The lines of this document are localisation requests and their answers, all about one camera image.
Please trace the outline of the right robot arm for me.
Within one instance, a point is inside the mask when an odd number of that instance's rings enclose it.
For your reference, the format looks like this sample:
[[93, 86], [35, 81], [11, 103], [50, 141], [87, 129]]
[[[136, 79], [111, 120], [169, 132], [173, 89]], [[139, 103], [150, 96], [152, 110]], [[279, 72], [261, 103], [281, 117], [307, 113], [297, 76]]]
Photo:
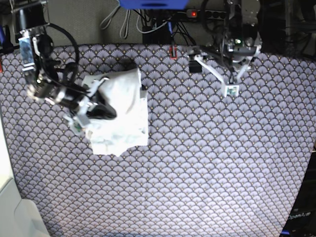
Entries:
[[[75, 134], [88, 128], [93, 119], [115, 119], [115, 109], [99, 92], [107, 77], [90, 85], [75, 83], [79, 69], [79, 46], [68, 31], [50, 22], [49, 15], [44, 13], [47, 1], [11, 0], [9, 3], [14, 30], [20, 34], [19, 49], [28, 96], [67, 108], [69, 112], [64, 118]], [[46, 31], [48, 27], [64, 34], [74, 47], [75, 59], [64, 68], [58, 68], [61, 62], [51, 57], [54, 43]]]

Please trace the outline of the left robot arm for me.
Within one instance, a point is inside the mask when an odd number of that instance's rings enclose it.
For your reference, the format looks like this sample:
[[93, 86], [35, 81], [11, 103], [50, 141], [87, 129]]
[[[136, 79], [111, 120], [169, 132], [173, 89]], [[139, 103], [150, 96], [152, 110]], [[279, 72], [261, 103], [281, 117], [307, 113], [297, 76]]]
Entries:
[[224, 1], [223, 24], [213, 28], [207, 23], [207, 4], [206, 0], [201, 4], [200, 20], [205, 31], [213, 37], [213, 43], [188, 48], [189, 71], [208, 70], [221, 83], [224, 97], [238, 96], [238, 82], [251, 70], [251, 63], [262, 48], [257, 18], [260, 4], [249, 0]]

